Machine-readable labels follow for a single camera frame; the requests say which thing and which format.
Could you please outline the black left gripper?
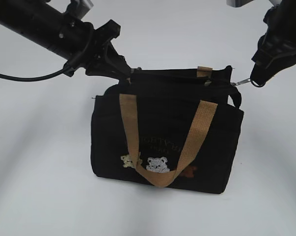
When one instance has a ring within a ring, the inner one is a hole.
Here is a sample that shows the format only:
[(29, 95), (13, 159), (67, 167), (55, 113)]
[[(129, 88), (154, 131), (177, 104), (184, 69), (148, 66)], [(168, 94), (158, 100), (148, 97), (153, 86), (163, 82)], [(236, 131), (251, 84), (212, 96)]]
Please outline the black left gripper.
[(102, 76), (108, 78), (128, 78), (131, 67), (125, 57), (118, 54), (111, 40), (120, 34), (120, 25), (114, 20), (94, 29), (89, 22), (88, 34), (82, 50), (73, 53), (63, 66), (63, 74), (72, 77), (79, 68), (85, 69), (87, 76)]

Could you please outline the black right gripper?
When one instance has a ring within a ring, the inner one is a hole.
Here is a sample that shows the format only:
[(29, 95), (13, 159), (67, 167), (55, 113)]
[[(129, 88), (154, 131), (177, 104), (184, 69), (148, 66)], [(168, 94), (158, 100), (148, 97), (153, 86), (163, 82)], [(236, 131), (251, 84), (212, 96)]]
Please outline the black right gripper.
[(281, 71), (296, 64), (296, 23), (268, 24), (260, 37), (252, 57), (254, 67), (250, 80), (254, 85), (265, 85)]

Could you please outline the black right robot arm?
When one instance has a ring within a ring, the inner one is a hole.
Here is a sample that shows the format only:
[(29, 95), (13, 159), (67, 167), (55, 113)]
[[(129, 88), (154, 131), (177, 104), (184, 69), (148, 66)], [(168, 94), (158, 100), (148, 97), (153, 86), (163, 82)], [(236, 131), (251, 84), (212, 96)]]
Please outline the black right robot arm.
[(268, 29), (252, 57), (250, 80), (263, 87), (280, 71), (296, 65), (296, 0), (283, 0), (264, 16)]

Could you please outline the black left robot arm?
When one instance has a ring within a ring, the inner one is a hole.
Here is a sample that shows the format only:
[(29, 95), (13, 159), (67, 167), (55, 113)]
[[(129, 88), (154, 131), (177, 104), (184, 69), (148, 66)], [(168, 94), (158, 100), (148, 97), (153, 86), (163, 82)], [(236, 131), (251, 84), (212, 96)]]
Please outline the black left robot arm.
[(0, 0), (0, 25), (66, 59), (63, 68), (49, 75), (21, 78), (0, 74), (1, 79), (38, 82), (61, 74), (72, 77), (79, 68), (87, 76), (125, 80), (134, 71), (111, 41), (120, 25), (109, 20), (95, 29), (82, 18), (93, 7), (90, 0), (72, 0), (59, 12), (47, 0)]

